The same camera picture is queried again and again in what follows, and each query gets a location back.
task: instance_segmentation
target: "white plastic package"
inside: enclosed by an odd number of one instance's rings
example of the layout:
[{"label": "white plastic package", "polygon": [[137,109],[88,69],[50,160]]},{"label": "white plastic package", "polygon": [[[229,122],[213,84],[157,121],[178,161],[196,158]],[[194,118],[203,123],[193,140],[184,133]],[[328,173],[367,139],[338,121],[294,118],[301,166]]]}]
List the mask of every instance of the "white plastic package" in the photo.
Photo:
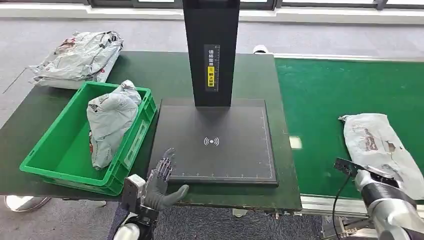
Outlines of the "white plastic package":
[{"label": "white plastic package", "polygon": [[121,83],[113,92],[88,102],[91,163],[96,170],[111,163],[125,132],[137,116],[141,102],[142,98],[130,80]]},{"label": "white plastic package", "polygon": [[414,200],[424,199],[424,177],[390,126],[386,115],[362,113],[339,117],[352,161],[392,175]]},{"label": "white plastic package", "polygon": [[40,65],[29,66],[36,86],[78,89],[84,81],[104,83],[123,46],[115,31],[76,32]]}]

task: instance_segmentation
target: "robotic hand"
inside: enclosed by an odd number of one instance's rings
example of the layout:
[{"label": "robotic hand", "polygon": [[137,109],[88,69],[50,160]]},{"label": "robotic hand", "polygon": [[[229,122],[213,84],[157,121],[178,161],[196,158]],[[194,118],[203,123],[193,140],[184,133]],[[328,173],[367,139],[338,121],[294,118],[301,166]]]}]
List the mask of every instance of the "robotic hand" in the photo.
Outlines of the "robotic hand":
[{"label": "robotic hand", "polygon": [[147,182],[136,174],[125,179],[121,207],[129,214],[118,227],[113,240],[152,239],[159,212],[186,196],[188,185],[166,195],[174,152],[175,149],[170,148],[164,153],[156,168],[151,170]]}]

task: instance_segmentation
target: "gray plastic bag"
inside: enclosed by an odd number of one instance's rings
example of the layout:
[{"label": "gray plastic bag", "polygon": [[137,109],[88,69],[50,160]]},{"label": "gray plastic bag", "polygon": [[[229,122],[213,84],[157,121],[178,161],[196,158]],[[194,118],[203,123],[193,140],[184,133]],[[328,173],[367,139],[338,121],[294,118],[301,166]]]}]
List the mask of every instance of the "gray plastic bag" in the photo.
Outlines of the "gray plastic bag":
[{"label": "gray plastic bag", "polygon": [[339,117],[352,161],[388,173],[414,200],[424,199],[424,178],[386,115],[362,113]]},{"label": "gray plastic bag", "polygon": [[96,170],[111,163],[125,132],[137,116],[141,102],[142,98],[130,80],[121,83],[113,92],[88,102],[91,162]]}]

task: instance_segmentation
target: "gray carpet floor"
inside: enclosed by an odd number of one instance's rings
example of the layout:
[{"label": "gray carpet floor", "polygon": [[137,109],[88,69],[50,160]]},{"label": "gray carpet floor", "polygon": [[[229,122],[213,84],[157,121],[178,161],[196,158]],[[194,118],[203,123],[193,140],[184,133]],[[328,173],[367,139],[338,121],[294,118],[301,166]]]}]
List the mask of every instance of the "gray carpet floor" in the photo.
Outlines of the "gray carpet floor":
[{"label": "gray carpet floor", "polygon": [[[108,240],[126,212],[118,208]],[[154,231],[156,240],[315,240],[320,237],[320,216],[282,216],[248,211],[241,218],[231,209],[173,206],[162,212]]]},{"label": "gray carpet floor", "polygon": [[[32,89],[28,65],[46,55],[75,31],[115,30],[128,51],[186,52],[182,21],[0,19],[0,127]],[[239,24],[237,52],[263,44],[274,53],[424,57],[420,26],[343,26],[282,23]],[[122,217],[117,203],[98,208],[90,201],[53,199],[28,213],[8,211],[0,203],[0,240],[104,240]],[[249,211],[234,218],[230,209],[173,207],[159,218],[157,240],[313,240],[321,217],[271,219]]]}]

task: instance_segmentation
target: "black bracket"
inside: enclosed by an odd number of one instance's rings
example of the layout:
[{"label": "black bracket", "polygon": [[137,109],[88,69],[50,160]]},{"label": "black bracket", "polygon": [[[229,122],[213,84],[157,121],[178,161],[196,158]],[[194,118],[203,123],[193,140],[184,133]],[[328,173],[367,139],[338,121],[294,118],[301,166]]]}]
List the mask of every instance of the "black bracket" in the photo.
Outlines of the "black bracket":
[{"label": "black bracket", "polygon": [[377,9],[378,11],[383,10],[388,1],[389,0],[374,0],[374,4],[376,4],[375,9]]},{"label": "black bracket", "polygon": [[353,178],[358,174],[358,170],[365,170],[370,173],[371,178],[375,181],[399,188],[399,184],[394,177],[382,176],[370,168],[365,168],[359,164],[340,157],[336,158],[333,167],[346,175],[350,175]]}]

